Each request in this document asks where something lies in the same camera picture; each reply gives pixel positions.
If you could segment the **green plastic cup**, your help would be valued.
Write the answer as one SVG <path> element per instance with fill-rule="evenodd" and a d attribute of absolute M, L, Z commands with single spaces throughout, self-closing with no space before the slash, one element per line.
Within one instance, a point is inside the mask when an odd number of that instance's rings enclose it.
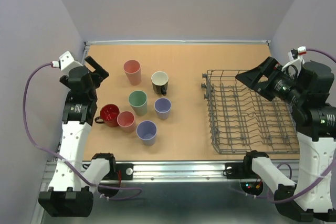
<path fill-rule="evenodd" d="M 147 94 L 141 90 L 135 90 L 130 93 L 129 97 L 129 104 L 133 108 L 134 112 L 138 116 L 144 116 L 147 113 Z"/>

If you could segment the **black white-lined mug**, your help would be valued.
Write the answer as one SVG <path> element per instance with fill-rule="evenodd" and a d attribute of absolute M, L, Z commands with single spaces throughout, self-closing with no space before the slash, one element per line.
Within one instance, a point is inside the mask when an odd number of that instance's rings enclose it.
<path fill-rule="evenodd" d="M 157 71 L 151 76 L 153 90 L 156 94 L 166 96 L 169 77 L 163 71 Z"/>

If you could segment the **purple cup small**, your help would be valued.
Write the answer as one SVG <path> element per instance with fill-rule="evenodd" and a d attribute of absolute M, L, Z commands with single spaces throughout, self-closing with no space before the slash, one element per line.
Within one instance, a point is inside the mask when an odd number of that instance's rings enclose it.
<path fill-rule="evenodd" d="M 154 108 L 158 118 L 165 120 L 170 115 L 172 104 L 167 98 L 159 98 L 155 101 Z"/>

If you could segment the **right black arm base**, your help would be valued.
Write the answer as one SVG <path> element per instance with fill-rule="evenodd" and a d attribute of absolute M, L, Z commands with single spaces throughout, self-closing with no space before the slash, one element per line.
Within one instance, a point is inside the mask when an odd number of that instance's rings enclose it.
<path fill-rule="evenodd" d="M 248 179 L 252 175 L 245 169 L 243 162 L 229 162 L 225 163 L 223 175 L 227 179 Z"/>

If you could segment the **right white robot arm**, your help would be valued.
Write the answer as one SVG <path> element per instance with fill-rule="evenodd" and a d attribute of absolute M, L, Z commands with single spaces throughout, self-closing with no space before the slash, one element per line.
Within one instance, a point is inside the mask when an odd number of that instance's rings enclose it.
<path fill-rule="evenodd" d="M 297 181 L 286 177 L 264 152 L 248 152 L 244 175 L 258 175 L 271 190 L 278 212 L 294 221 L 335 221 L 331 201 L 331 171 L 335 166 L 335 107 L 327 102 L 334 74 L 315 61 L 302 63 L 289 74 L 288 67 L 268 57 L 236 79 L 271 101 L 280 98 L 292 108 L 300 147 Z"/>

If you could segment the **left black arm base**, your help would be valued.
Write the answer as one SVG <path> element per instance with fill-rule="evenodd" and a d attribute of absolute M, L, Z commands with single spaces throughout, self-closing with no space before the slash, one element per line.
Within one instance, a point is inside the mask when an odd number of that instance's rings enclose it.
<path fill-rule="evenodd" d="M 81 173 L 85 179 L 93 182 L 100 180 L 132 180 L 133 164 L 112 164 L 107 161 L 95 161 L 91 164 L 83 164 Z"/>

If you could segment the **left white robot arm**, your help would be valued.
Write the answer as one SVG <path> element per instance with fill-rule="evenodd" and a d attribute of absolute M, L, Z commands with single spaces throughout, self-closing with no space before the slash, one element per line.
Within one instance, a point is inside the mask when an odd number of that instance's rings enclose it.
<path fill-rule="evenodd" d="M 103 178 L 116 175 L 116 159 L 111 153 L 97 153 L 84 174 L 80 173 L 85 144 L 97 111 L 96 89 L 108 77 L 91 56 L 86 63 L 74 61 L 69 55 L 60 57 L 64 76 L 60 82 L 69 88 L 62 113 L 62 140 L 53 178 L 38 202 L 52 217 L 88 217 L 93 208 L 93 193 Z"/>

